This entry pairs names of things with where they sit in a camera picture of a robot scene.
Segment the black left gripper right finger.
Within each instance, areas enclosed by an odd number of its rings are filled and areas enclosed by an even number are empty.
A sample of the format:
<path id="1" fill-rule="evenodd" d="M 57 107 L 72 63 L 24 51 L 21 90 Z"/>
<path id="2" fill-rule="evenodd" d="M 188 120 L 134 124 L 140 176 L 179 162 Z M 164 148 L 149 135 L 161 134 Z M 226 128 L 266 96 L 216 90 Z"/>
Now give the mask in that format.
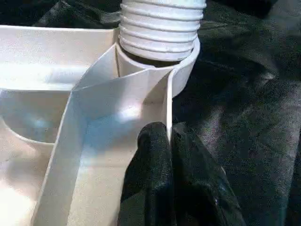
<path id="1" fill-rule="evenodd" d="M 180 226 L 244 226 L 241 208 L 223 168 L 185 123 L 171 136 L 175 211 Z"/>

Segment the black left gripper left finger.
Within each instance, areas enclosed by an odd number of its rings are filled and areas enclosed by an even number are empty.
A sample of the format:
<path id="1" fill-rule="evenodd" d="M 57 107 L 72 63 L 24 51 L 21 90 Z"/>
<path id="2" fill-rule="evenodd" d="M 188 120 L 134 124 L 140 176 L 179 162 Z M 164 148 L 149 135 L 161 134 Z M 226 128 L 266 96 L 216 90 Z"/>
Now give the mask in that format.
<path id="1" fill-rule="evenodd" d="M 144 126 L 128 165 L 120 199 L 119 226 L 174 226 L 174 179 L 166 127 Z"/>

